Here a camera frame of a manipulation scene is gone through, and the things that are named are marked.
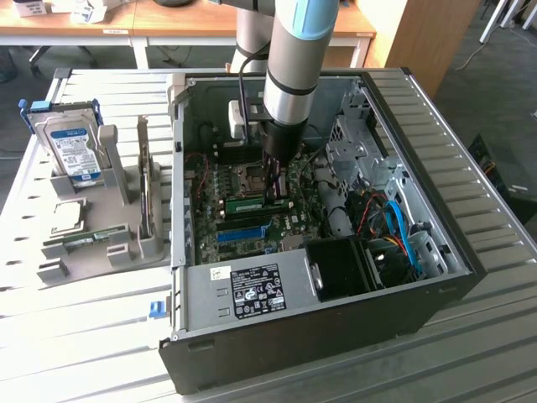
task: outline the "background table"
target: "background table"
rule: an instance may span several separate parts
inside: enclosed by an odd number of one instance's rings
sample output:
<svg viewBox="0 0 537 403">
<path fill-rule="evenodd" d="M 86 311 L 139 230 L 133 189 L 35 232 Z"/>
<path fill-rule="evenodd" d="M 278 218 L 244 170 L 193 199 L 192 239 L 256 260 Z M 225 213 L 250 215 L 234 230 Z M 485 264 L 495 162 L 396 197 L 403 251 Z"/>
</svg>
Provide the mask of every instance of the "background table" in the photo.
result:
<svg viewBox="0 0 537 403">
<path fill-rule="evenodd" d="M 12 0 L 0 0 L 0 45 L 123 45 L 132 46 L 139 69 L 149 68 L 150 45 L 234 46 L 237 12 L 197 0 L 183 8 L 164 8 L 153 0 L 123 4 L 100 24 L 73 24 L 67 13 L 20 18 Z M 355 3 L 341 6 L 330 50 L 331 67 L 361 67 L 374 38 L 373 26 Z"/>
</svg>

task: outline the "white slotted platform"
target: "white slotted platform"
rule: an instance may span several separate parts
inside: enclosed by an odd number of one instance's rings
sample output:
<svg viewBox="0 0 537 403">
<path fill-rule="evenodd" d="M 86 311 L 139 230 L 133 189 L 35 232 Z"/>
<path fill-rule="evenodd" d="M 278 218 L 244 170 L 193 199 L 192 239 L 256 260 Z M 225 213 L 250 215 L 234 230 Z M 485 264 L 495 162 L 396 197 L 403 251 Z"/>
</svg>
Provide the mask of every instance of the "white slotted platform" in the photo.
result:
<svg viewBox="0 0 537 403">
<path fill-rule="evenodd" d="M 171 127 L 158 114 L 169 72 L 73 71 L 62 101 L 81 100 L 85 91 L 97 97 L 105 123 L 119 123 L 123 163 L 129 164 L 136 163 L 129 105 L 152 105 L 157 114 L 149 119 L 151 147 L 162 145 L 162 154 L 154 158 L 169 166 L 165 144 Z M 412 80 L 397 70 L 373 71 L 372 76 L 489 271 L 463 301 L 438 312 L 414 335 L 178 396 L 157 350 L 148 348 L 155 336 L 149 336 L 146 314 L 151 301 L 169 293 L 168 268 L 39 290 L 24 262 L 4 265 L 0 287 L 13 288 L 0 291 L 0 401 L 537 401 L 533 244 Z M 95 83 L 91 89 L 88 80 Z M 47 181 L 34 180 L 46 177 L 49 168 L 39 163 L 43 155 L 32 142 L 27 155 L 29 164 L 23 161 L 2 214 L 3 234 L 10 237 L 2 257 L 8 260 L 27 258 L 34 249 L 32 237 L 26 237 L 34 230 L 32 218 L 19 216 L 22 210 L 43 208 L 43 197 L 29 197 L 48 188 Z M 169 171 L 162 183 L 167 212 Z M 169 230 L 169 222 L 164 226 Z"/>
</svg>

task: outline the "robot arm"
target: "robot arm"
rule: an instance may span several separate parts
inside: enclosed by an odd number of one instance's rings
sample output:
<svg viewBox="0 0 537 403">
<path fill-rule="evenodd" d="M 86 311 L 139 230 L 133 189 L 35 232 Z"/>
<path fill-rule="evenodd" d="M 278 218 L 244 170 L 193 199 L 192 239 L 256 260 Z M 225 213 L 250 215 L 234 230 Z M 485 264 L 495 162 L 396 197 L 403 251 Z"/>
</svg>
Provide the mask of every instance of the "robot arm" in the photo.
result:
<svg viewBox="0 0 537 403">
<path fill-rule="evenodd" d="M 279 198 L 284 192 L 286 168 L 300 148 L 310 116 L 339 0 L 216 0 L 216 3 L 239 8 L 233 72 L 238 72 L 244 61 L 269 40 L 271 43 L 268 62 L 257 55 L 244 71 L 267 71 L 263 106 L 270 119 L 260 123 L 263 168 L 267 191 L 274 188 L 274 195 L 269 199 Z"/>
<path fill-rule="evenodd" d="M 339 8 L 338 0 L 276 0 L 263 96 L 265 152 L 282 166 L 295 157 L 310 116 Z"/>
</svg>

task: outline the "warning label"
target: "warning label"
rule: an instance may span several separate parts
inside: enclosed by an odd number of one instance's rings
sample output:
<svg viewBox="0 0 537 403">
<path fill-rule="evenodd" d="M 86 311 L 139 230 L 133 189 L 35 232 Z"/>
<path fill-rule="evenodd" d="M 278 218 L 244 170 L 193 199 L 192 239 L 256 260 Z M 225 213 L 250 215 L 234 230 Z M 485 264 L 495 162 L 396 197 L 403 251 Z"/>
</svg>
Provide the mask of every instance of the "warning label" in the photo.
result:
<svg viewBox="0 0 537 403">
<path fill-rule="evenodd" d="M 232 290 L 238 319 L 286 308 L 277 264 L 232 271 Z"/>
</svg>

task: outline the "green motherboard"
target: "green motherboard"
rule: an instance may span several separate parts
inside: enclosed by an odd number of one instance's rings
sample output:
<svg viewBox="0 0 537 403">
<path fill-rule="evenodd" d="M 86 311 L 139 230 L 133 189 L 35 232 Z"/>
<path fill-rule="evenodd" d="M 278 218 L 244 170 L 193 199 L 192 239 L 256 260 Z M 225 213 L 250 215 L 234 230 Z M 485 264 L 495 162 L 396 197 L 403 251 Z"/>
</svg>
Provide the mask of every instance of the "green motherboard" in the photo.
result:
<svg viewBox="0 0 537 403">
<path fill-rule="evenodd" d="M 192 184 L 195 264 L 297 249 L 319 238 L 319 219 L 311 214 L 319 202 L 310 194 L 305 202 L 299 188 L 300 170 L 310 156 L 300 154 L 289 165 L 289 196 L 264 205 L 261 161 L 223 164 L 198 154 L 185 176 Z"/>
</svg>

